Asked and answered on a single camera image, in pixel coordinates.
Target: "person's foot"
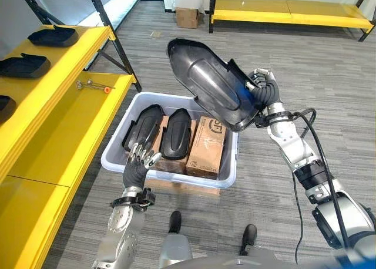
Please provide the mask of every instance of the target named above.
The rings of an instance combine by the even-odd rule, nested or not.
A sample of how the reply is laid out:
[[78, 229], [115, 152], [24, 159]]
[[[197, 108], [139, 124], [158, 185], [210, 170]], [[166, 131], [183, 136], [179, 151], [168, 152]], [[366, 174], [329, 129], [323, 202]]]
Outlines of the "person's foot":
[[182, 226], [182, 215], [179, 211], [175, 210], [170, 216], [170, 224], [169, 224], [169, 233], [176, 233], [180, 232], [180, 227]]
[[257, 228], [253, 224], [249, 224], [243, 233], [243, 239], [241, 240], [241, 247], [239, 255], [248, 255], [246, 246], [254, 246], [257, 238]]

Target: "black metal shelf frame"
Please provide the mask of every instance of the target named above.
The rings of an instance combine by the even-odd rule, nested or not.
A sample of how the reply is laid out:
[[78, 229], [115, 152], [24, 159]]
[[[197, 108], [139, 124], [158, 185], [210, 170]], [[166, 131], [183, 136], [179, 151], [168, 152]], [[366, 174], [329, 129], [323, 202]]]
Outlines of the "black metal shelf frame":
[[[64, 25], [64, 23], [62, 21], [60, 21], [57, 17], [53, 16], [48, 11], [41, 8], [35, 0], [25, 0], [25, 1], [29, 5], [31, 10], [35, 13], [35, 15], [38, 17], [38, 19], [42, 22], [42, 24], [49, 25], [49, 24], [52, 24], [51, 23], [51, 21], [52, 21], [52, 22], [54, 22], [58, 25]], [[112, 43], [113, 43], [113, 45], [114, 45], [114, 47], [117, 51], [117, 54], [119, 55], [120, 59], [122, 60], [123, 64], [119, 63], [113, 57], [104, 53], [103, 50], [98, 50], [98, 54], [102, 55], [105, 59], [107, 59], [110, 62], [112, 62], [113, 64], [115, 64], [117, 67], [121, 68], [126, 73], [133, 74], [133, 76], [136, 79], [135, 87], [136, 87], [138, 92], [141, 92], [142, 91], [141, 84], [140, 84], [135, 72], [133, 71], [132, 66], [130, 65], [129, 59], [127, 58], [127, 56], [125, 54], [123, 46], [120, 43], [120, 40], [119, 40], [119, 38], [118, 38], [118, 36], [117, 36], [113, 26], [112, 26], [112, 23], [111, 23], [109, 17], [107, 16], [105, 8], [103, 7], [102, 1], [101, 0], [91, 0], [91, 1], [94, 5], [94, 8], [96, 9], [96, 11], [98, 12], [98, 14], [100, 16], [100, 19], [103, 22], [103, 25], [109, 26], [111, 28], [111, 30], [112, 30], [112, 32], [115, 36], [115, 40], [113, 40]]]

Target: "yellow shelving unit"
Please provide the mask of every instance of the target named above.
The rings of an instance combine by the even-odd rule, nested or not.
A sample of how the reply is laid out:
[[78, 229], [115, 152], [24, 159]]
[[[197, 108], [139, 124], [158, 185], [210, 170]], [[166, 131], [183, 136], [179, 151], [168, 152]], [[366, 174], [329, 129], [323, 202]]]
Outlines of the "yellow shelving unit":
[[39, 268], [133, 75], [82, 72], [77, 80], [114, 87], [77, 90], [73, 82], [0, 185], [0, 251], [6, 268]]
[[8, 55], [20, 56], [24, 52], [46, 56], [51, 67], [37, 79], [0, 77], [1, 94], [10, 96], [17, 104], [13, 116], [0, 125], [0, 183], [81, 70], [108, 39], [113, 39], [108, 26], [70, 27], [79, 34], [79, 40], [71, 47], [35, 46], [25, 40]]
[[[5, 268], [41, 268], [62, 219], [126, 92], [142, 87], [100, 0], [91, 0], [103, 27], [75, 28], [79, 39], [67, 48], [22, 42], [21, 53], [51, 62], [41, 78], [0, 77], [0, 95], [16, 101], [14, 114], [0, 124], [0, 259]], [[42, 22], [62, 22], [25, 0]], [[101, 51], [112, 40], [121, 63]], [[82, 71], [95, 53], [127, 75]], [[109, 93], [76, 82], [112, 87]]]
[[209, 32], [218, 20], [339, 26], [364, 29], [365, 34], [376, 23], [356, 5], [294, 0], [215, 0]]

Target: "cardboard box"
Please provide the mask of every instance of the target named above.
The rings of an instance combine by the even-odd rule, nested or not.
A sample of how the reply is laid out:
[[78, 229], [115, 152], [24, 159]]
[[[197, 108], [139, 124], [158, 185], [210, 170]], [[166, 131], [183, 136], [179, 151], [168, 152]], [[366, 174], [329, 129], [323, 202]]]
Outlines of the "cardboard box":
[[187, 162], [187, 174], [216, 179], [226, 128], [216, 119], [201, 117]]
[[[162, 119], [162, 122], [159, 126], [159, 133], [153, 143], [152, 149], [155, 152], [159, 152], [159, 147], [160, 147], [160, 142], [162, 141], [162, 133], [163, 133], [163, 128], [167, 127], [167, 124], [169, 122], [169, 117], [164, 116]], [[171, 172], [171, 173], [178, 173], [178, 174], [186, 174], [186, 164], [188, 161], [188, 155], [190, 148], [192, 146], [193, 138], [194, 138], [194, 133], [196, 131], [196, 121], [192, 120], [190, 129], [191, 129], [191, 134], [190, 134], [190, 143], [189, 143], [189, 150], [187, 153], [187, 156], [184, 159], [179, 159], [179, 160], [170, 160], [170, 159], [164, 159], [161, 158], [156, 164], [152, 167], [154, 170], [160, 170], [160, 171], [166, 171], [166, 172]]]
[[197, 28], [199, 11], [197, 9], [176, 8], [176, 23], [178, 27]]

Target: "black cable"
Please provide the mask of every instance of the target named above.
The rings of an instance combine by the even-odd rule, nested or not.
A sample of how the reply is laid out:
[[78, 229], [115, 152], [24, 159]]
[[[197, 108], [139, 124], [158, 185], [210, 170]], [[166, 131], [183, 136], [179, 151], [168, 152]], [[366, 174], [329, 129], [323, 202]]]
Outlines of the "black cable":
[[335, 214], [337, 215], [338, 224], [340, 226], [344, 248], [348, 248], [349, 247], [348, 236], [347, 236], [346, 228], [345, 228], [345, 225], [344, 225], [344, 222], [343, 222], [340, 205], [338, 204], [337, 196], [335, 194], [331, 173], [329, 171], [329, 166], [328, 166], [328, 162], [327, 162], [327, 159], [325, 157], [325, 154], [324, 154], [323, 147], [321, 146], [321, 143], [318, 139], [318, 136], [317, 136], [315, 130], [313, 129], [311, 123], [309, 122], [309, 120], [300, 112], [295, 112], [295, 113], [293, 113], [293, 115], [296, 115], [296, 116], [303, 118], [304, 122], [307, 124], [307, 126], [310, 129], [312, 136], [313, 136], [313, 138], [316, 142], [316, 146], [317, 146], [318, 152], [320, 154], [321, 160], [324, 163], [325, 174], [327, 176], [327, 181], [328, 181], [328, 185], [329, 185], [329, 189], [330, 189], [331, 198], [333, 200]]
[[294, 175], [294, 173], [292, 173], [292, 175], [293, 175], [293, 182], [294, 182], [294, 193], [295, 193], [296, 205], [298, 206], [298, 212], [299, 212], [299, 218], [300, 218], [300, 238], [299, 238], [298, 244], [296, 245], [296, 248], [295, 248], [295, 262], [296, 262], [296, 264], [298, 264], [298, 257], [297, 257], [298, 256], [298, 249], [299, 249], [300, 243], [303, 239], [303, 218], [301, 216], [298, 193], [297, 193], [297, 190], [296, 190], [295, 175]]
[[[312, 113], [311, 114], [311, 117], [310, 117], [310, 123], [311, 125], [314, 123], [315, 119], [316, 119], [316, 110], [312, 107], [310, 107], [309, 109], [305, 109], [304, 111], [301, 112], [302, 115], [307, 115], [308, 113]], [[293, 121], [294, 120], [297, 120], [300, 116], [295, 116], [293, 118]], [[305, 126], [305, 128], [303, 129], [303, 132], [302, 134], [300, 135], [301, 138], [304, 138], [304, 136], [307, 134], [309, 128], [308, 128], [308, 125]]]

